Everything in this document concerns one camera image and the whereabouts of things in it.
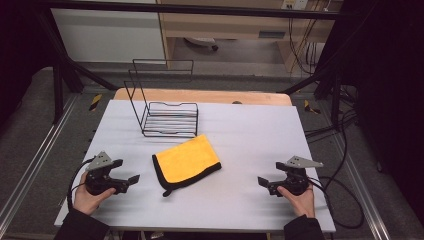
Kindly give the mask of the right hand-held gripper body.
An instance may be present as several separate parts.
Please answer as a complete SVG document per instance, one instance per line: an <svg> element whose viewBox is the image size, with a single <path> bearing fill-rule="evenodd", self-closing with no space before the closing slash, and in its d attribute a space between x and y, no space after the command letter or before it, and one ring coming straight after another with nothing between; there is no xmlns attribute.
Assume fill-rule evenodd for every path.
<svg viewBox="0 0 424 240"><path fill-rule="evenodd" d="M286 173L286 179L283 181L270 182L267 186L269 193L278 197L281 197L281 194L277 191L279 186L283 186L296 196L304 193L309 186L306 169L320 168L324 166L321 162L316 162L299 156L293 156L286 162L282 163L288 167L288 171L284 171Z"/></svg>

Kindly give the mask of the white wall socket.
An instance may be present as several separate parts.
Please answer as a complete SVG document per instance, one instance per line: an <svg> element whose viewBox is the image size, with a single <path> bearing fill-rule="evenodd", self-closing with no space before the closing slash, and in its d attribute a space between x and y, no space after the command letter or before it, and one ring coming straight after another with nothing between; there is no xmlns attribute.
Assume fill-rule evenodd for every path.
<svg viewBox="0 0 424 240"><path fill-rule="evenodd" d="M283 0L281 8L287 10L304 10L308 0Z"/></svg>

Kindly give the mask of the person's left hand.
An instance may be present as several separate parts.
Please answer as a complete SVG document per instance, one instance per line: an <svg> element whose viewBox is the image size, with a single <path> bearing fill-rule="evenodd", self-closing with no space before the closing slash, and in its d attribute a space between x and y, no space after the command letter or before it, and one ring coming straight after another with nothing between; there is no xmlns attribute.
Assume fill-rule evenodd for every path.
<svg viewBox="0 0 424 240"><path fill-rule="evenodd" d="M99 195L92 195L88 192L86 186L82 184L75 192L73 208L86 215L92 215L100 204L111 197L115 191L115 188L109 188Z"/></svg>

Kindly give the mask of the white cabinet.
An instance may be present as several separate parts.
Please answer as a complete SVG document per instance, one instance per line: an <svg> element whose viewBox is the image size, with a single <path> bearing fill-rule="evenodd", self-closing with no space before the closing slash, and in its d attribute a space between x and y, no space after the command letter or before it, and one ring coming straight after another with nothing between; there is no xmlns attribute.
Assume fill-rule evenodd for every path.
<svg viewBox="0 0 424 240"><path fill-rule="evenodd" d="M68 55L79 62L127 63L164 59L153 13L53 9Z"/></svg>

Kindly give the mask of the dark curtain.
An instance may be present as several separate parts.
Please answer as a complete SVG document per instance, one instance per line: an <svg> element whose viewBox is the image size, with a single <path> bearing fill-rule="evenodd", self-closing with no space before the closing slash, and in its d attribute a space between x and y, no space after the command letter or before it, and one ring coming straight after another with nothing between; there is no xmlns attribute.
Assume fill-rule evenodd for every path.
<svg viewBox="0 0 424 240"><path fill-rule="evenodd" d="M424 226L424 0L344 0L341 10L358 20L332 38L361 34L343 81L357 88L375 156Z"/></svg>
<svg viewBox="0 0 424 240"><path fill-rule="evenodd" d="M0 0L0 128L15 112L32 76L50 65L30 0Z"/></svg>

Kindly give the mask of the yellow cloth with black trim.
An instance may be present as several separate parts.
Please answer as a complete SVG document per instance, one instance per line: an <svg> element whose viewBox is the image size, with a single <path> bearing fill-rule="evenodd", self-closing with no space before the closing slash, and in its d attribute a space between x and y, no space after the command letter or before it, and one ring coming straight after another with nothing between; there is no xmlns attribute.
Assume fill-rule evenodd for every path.
<svg viewBox="0 0 424 240"><path fill-rule="evenodd" d="M221 162L205 135L194 137L152 156L163 197L190 186L222 168Z"/></svg>

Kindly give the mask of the aluminium floor rail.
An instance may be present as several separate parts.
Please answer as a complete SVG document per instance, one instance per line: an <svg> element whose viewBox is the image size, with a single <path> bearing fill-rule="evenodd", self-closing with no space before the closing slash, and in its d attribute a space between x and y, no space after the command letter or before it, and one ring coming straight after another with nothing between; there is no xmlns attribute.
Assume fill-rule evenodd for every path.
<svg viewBox="0 0 424 240"><path fill-rule="evenodd" d="M380 216L377 206L374 203L367 186L365 185L365 181L355 166L353 158L348 153L347 141L344 140L340 135L336 135L334 136L334 142L342 157L343 167L347 172L347 176L351 182L351 185L353 186L353 190L359 200L359 203L363 207L365 219L374 236L374 239L391 240L391 236Z"/></svg>
<svg viewBox="0 0 424 240"><path fill-rule="evenodd" d="M58 136L60 135L64 125L67 123L76 102L79 100L79 94L71 94L63 107L63 114L59 120L53 124L37 152L32 157L31 162L19 179L14 191L8 198L4 207L0 210L0 239L5 235L10 223L16 215L23 199L29 191L34 179L38 175L41 167L43 166L46 158L48 157L51 149L53 148Z"/></svg>

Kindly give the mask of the light wooden desk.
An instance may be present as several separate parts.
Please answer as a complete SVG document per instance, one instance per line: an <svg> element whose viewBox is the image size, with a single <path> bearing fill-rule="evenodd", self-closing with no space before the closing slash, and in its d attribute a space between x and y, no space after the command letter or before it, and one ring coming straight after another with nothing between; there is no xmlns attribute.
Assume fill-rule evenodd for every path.
<svg viewBox="0 0 424 240"><path fill-rule="evenodd" d="M156 0L158 4L282 9L283 0ZM305 11L338 11L343 0L308 0ZM159 15L165 55L173 55L177 38L264 39L277 43L286 71L300 69L309 43L324 43L332 20L161 13Z"/></svg>

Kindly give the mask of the black horizontal frame bar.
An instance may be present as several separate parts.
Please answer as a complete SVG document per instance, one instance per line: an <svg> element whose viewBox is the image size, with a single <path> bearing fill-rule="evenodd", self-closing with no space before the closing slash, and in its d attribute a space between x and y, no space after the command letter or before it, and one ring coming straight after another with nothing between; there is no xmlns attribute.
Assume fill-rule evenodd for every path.
<svg viewBox="0 0 424 240"><path fill-rule="evenodd" d="M348 19L352 17L352 14L345 13L345 12L254 9L254 8L246 8L246 7L224 7L224 6L199 6L199 5L176 5L176 4L74 1L74 0L37 0L36 3L40 6L55 8L55 9L76 9L76 10L96 10L96 11L251 16L251 17L269 17L269 18L318 19L318 20L342 20L342 19Z"/></svg>

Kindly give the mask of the wooden table board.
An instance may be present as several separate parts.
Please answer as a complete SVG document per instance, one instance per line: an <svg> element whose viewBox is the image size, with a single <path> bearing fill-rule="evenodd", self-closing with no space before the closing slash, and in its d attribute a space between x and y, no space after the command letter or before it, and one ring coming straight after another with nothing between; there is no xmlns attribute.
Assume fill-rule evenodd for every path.
<svg viewBox="0 0 424 240"><path fill-rule="evenodd" d="M292 105L292 101L288 95L279 93L183 89L144 89L144 94L147 100L164 102L200 102L225 104L241 102L242 104L250 105Z"/></svg>

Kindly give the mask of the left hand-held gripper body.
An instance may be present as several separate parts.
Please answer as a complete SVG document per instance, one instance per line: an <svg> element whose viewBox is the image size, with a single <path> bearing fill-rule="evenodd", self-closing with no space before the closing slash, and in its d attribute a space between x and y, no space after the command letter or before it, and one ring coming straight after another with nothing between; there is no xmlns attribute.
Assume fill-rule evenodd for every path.
<svg viewBox="0 0 424 240"><path fill-rule="evenodd" d="M110 176L112 160L109 155L101 151L86 168L86 189L92 195L99 195L109 188L115 188L116 194L126 193L129 188L128 180L114 179Z"/></svg>

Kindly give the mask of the black wire rack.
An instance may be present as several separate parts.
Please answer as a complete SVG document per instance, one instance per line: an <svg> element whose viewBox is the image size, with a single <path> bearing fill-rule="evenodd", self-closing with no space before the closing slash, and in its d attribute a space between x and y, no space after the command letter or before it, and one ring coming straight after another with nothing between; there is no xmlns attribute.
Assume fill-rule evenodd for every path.
<svg viewBox="0 0 424 240"><path fill-rule="evenodd" d="M153 100L146 84L190 83L193 60L133 59L125 90L145 137L193 138L198 133L199 108L194 102Z"/></svg>

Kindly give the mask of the black metal frame stand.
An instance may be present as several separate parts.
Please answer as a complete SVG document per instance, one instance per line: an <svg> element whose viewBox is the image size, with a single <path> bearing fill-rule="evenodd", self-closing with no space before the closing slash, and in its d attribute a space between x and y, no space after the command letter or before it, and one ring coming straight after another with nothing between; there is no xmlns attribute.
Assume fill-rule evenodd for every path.
<svg viewBox="0 0 424 240"><path fill-rule="evenodd" d="M318 86L314 91L317 100L332 95L330 108L330 123L336 130L339 129L339 106L340 106L340 87L341 87L341 67L338 63L328 63L325 67L318 70L312 76L300 81L299 83L281 91L281 94L291 95L298 90L318 81Z"/></svg>
<svg viewBox="0 0 424 240"><path fill-rule="evenodd" d="M33 7L32 12L37 24L41 28L40 32L46 38L47 52L49 58L52 60L55 106L54 124L58 123L64 116L63 84L66 84L72 93L81 93L84 89L79 74L93 80L108 90L118 89L117 86L95 75L71 59L54 22L54 17L47 7Z"/></svg>

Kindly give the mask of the yellow black tape strip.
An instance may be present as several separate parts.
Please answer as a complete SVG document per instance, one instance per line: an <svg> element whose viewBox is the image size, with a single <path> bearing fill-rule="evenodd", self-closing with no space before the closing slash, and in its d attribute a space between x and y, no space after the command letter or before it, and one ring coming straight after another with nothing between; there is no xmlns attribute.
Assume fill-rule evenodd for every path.
<svg viewBox="0 0 424 240"><path fill-rule="evenodd" d="M304 110L307 112L312 112L314 114L321 114L319 109L312 108L308 100L304 100Z"/></svg>
<svg viewBox="0 0 424 240"><path fill-rule="evenodd" d="M93 98L93 100L90 104L89 111L95 111L95 109L96 109L98 103L100 102L101 98L102 98L102 94L97 94L97 95L94 96L94 98Z"/></svg>

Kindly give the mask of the person's right hand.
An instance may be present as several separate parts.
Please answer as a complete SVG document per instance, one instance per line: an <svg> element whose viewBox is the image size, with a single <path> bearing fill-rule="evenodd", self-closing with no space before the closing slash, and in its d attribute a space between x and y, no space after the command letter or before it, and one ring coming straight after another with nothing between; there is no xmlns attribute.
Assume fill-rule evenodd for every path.
<svg viewBox="0 0 424 240"><path fill-rule="evenodd" d="M309 185L305 192L298 196L293 195L283 186L279 186L277 190L291 203L296 216L305 215L308 218L315 217L314 191L312 185Z"/></svg>

